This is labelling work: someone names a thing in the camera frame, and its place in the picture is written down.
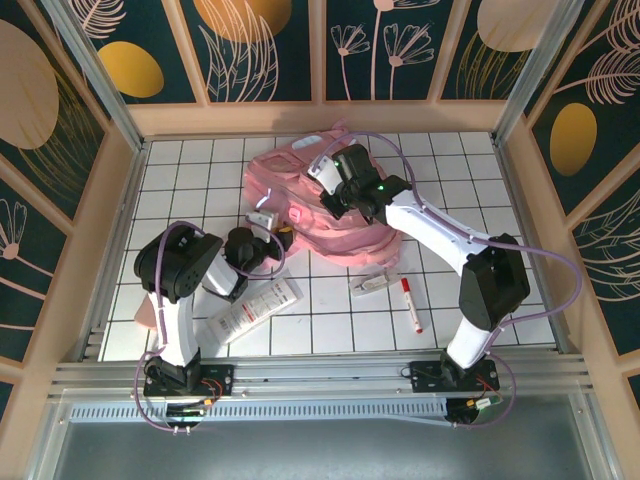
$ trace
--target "red marker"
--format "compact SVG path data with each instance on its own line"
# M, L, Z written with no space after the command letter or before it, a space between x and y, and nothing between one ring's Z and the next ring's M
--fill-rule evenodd
M411 288L409 288L409 282L404 277L402 277L401 282L402 290L404 290L404 299L407 301L409 311L411 312L413 327L416 329L416 333L422 333L422 324L420 323L420 318L418 318L418 312L416 311L416 306L413 303L413 298L411 298Z

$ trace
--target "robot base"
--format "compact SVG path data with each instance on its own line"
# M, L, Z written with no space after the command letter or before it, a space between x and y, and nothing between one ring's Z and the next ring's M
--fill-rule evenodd
M456 382L456 385L442 375L442 363L437 360L411 362L409 372L413 393L482 392L484 385L476 380L476 375L480 375L494 390L500 389L496 364L487 359L480 360L474 365L472 370Z
M234 368L233 365L200 365L200 378L205 381L216 380L224 389L221 396L228 397L233 389ZM216 389L216 394L220 395L215 382L209 381L208 383ZM212 393L209 385L204 383L198 383L189 391L173 382L147 377L147 382L144 385L144 396L147 398L211 397Z

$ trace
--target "vent grille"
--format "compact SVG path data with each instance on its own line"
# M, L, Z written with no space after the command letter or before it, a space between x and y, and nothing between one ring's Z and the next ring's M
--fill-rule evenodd
M165 405L143 407L146 415L162 419ZM205 420L319 420L376 418L389 415L410 417L442 417L446 415L446 399L421 398L413 400L360 400L316 402L220 402L206 413ZM71 411L74 422L127 422L142 421L135 404L122 402L100 407L95 404L77 404Z

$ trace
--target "yellow circle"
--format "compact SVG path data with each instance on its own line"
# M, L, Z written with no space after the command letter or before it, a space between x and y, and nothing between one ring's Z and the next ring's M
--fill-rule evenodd
M478 35L500 52L524 52L538 44L558 0L482 0Z
M570 177L587 163L598 136L596 117L581 103L564 107L551 129L551 164L560 175Z
M44 145L58 122L58 84L47 56L26 33L0 20L0 138Z
M261 38L260 30L256 33L256 26L250 21L253 16L258 29L260 17L264 18L274 37L291 18L291 0L194 0L194 4L211 30L233 42L254 42Z
M98 55L122 93L147 98L160 93L164 87L164 76L158 62L133 43L109 43L98 51Z

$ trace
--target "gray floor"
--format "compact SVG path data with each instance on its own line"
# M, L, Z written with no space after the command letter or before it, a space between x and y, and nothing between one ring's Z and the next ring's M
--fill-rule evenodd
M518 399L466 431L393 420L240 422L190 437L143 423L72 424L56 479L591 478L568 402Z

